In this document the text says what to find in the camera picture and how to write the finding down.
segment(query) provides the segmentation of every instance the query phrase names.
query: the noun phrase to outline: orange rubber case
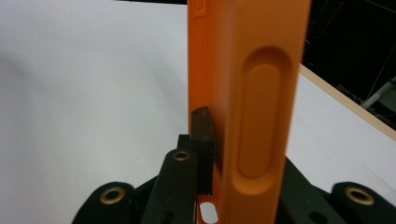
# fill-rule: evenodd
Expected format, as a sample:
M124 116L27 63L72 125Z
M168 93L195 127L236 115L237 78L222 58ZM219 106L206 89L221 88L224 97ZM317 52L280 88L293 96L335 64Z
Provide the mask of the orange rubber case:
M213 203L218 223L275 221L309 6L188 2L189 110L207 105L219 140L214 196L198 203Z

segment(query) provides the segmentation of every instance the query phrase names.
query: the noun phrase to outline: brass insert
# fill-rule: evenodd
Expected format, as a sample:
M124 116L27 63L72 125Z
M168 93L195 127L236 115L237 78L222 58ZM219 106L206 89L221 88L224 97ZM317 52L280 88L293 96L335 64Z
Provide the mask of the brass insert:
M125 196L125 190L120 187L106 189L100 196L100 202L103 204L113 204L121 201Z
M375 202L373 196L371 196L363 189L348 187L346 188L345 193L346 196L355 203L360 203L363 205L373 205Z
M174 154L174 159L177 161L186 161L190 158L190 154L186 151L179 151Z

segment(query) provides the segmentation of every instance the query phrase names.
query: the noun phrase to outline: white table surface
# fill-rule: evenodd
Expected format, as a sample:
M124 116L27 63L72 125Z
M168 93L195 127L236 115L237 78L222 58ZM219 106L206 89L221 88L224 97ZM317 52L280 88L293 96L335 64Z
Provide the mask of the white table surface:
M187 133L185 6L0 3L0 223L70 223L99 186L158 174ZM396 204L396 144L300 76L288 156L315 185Z

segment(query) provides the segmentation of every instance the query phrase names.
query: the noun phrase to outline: white backdrop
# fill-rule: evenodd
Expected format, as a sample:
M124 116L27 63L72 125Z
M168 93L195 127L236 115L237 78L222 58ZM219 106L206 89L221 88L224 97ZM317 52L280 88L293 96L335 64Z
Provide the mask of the white backdrop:
M187 133L185 6L0 2L0 223L70 223L110 181L158 174ZM300 77L288 155L326 190L396 203L396 145Z

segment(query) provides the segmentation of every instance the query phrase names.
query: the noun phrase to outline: orange phone case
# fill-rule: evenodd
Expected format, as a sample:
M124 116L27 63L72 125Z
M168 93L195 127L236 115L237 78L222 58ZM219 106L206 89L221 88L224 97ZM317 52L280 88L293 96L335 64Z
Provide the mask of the orange phone case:
M214 196L198 203L212 202L218 223L275 221L309 6L188 2L189 111L208 106L219 140Z

